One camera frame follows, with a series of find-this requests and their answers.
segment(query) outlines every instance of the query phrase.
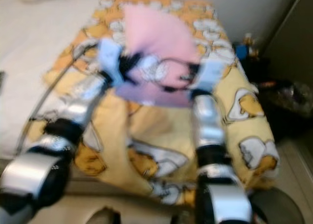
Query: floor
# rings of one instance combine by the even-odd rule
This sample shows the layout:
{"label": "floor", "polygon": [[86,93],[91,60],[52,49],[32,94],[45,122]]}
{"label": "floor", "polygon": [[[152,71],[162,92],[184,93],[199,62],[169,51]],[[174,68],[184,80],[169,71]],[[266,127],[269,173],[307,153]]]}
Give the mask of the floor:
{"label": "floor", "polygon": [[[282,164],[277,186],[297,203],[306,224],[312,224],[313,180],[295,146],[296,142],[292,140],[286,140],[278,146]],[[53,207],[39,212],[31,224],[85,224],[94,212],[104,206],[119,211],[123,224],[169,224],[172,213],[177,212],[142,199],[65,196]]]}

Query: black wheel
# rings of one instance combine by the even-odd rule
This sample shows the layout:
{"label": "black wheel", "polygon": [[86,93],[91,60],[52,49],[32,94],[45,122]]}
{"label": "black wheel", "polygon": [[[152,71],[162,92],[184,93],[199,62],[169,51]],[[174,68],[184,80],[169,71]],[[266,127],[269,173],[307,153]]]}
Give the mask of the black wheel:
{"label": "black wheel", "polygon": [[296,203],[285,192],[277,188],[256,191],[249,199],[253,211],[266,224],[305,224]]}

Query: wire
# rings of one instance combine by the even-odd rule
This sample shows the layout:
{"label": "wire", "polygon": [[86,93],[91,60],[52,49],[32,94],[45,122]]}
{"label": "wire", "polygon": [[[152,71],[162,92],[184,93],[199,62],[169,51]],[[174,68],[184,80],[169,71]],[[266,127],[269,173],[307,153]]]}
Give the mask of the wire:
{"label": "wire", "polygon": [[22,148],[23,148],[23,144],[24,141],[26,139],[27,133],[30,129],[31,124],[33,123],[33,121],[31,119],[34,119],[35,116],[37,115],[38,111],[40,110],[40,108],[42,107],[42,105],[44,104],[45,100],[47,99],[47,97],[49,96],[49,94],[51,93],[51,91],[54,89],[54,87],[57,85],[57,83],[59,82],[59,80],[64,76],[64,74],[69,70],[69,68],[76,62],[76,60],[81,57],[82,55],[84,55],[84,53],[91,49],[91,48],[95,48],[98,44],[95,45],[91,45],[91,46],[87,46],[85,47],[85,49],[82,50],[82,52],[76,57],[73,58],[73,60],[63,69],[63,71],[59,74],[59,76],[53,81],[53,83],[49,86],[49,88],[47,89],[47,91],[44,93],[44,95],[42,96],[42,98],[40,99],[39,103],[37,104],[36,108],[34,109],[34,111],[32,112],[32,114],[30,115],[30,117],[28,118],[28,121],[26,123],[26,125],[23,127],[22,133],[20,135],[19,141],[18,141],[18,146],[16,148],[16,153],[15,156],[17,157],[19,154],[21,154],[22,152]]}

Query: bed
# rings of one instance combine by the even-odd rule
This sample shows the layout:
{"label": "bed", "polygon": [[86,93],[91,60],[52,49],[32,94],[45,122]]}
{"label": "bed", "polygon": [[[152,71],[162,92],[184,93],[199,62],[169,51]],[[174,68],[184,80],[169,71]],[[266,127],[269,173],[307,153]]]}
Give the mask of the bed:
{"label": "bed", "polygon": [[[279,168],[279,156],[270,128],[214,7],[199,0],[51,0],[37,5],[0,0],[1,7],[7,8],[1,11],[0,26],[4,50],[1,70],[7,75],[0,95],[2,163],[15,156],[19,136],[30,113],[47,86],[67,67],[77,47],[90,38],[103,36],[123,43],[122,14],[119,10],[127,3],[144,4],[178,16],[190,28],[203,57],[227,63],[228,68],[215,96],[221,102],[228,132],[227,146],[235,159],[233,166],[246,189],[272,187]],[[45,101],[47,107],[51,107],[53,99],[59,99],[59,95],[69,91],[69,87],[96,68],[94,57],[91,52],[90,57],[85,55],[75,62],[51,93],[51,101]],[[125,114],[125,117],[113,115],[112,109]],[[132,116],[135,123],[130,128],[140,143],[130,148],[123,143],[117,147],[114,141],[110,146],[115,133],[102,119],[105,116],[109,116],[105,119],[117,119],[123,135],[125,119],[138,109],[140,112]],[[190,138],[183,137],[188,135],[184,132],[188,132],[190,126],[185,121],[177,123],[179,121],[176,120],[188,115],[188,110],[151,109],[125,102],[110,93],[96,112],[94,124],[85,135],[88,139],[85,144],[92,146],[86,147],[82,142],[74,160],[80,171],[74,169],[69,192],[111,194],[124,190],[166,204],[192,205],[195,155]],[[147,120],[147,116],[151,115],[154,117]],[[164,132],[158,130],[164,128],[164,121],[157,127],[153,122],[160,115],[169,125],[175,125],[174,132],[162,134]],[[143,119],[148,121],[146,128],[136,124]],[[151,137],[145,134],[149,127],[153,129]],[[40,129],[42,122],[37,118],[23,150],[39,136]],[[163,163],[163,167],[160,166],[161,159],[154,156],[160,151],[170,158],[170,162]]]}

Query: blue object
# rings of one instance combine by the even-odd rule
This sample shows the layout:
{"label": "blue object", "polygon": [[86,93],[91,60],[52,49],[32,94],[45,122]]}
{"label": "blue object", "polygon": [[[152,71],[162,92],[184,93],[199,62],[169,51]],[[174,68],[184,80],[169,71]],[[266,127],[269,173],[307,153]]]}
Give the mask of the blue object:
{"label": "blue object", "polygon": [[235,50],[239,60],[246,59],[248,56],[248,48],[246,45],[235,45]]}

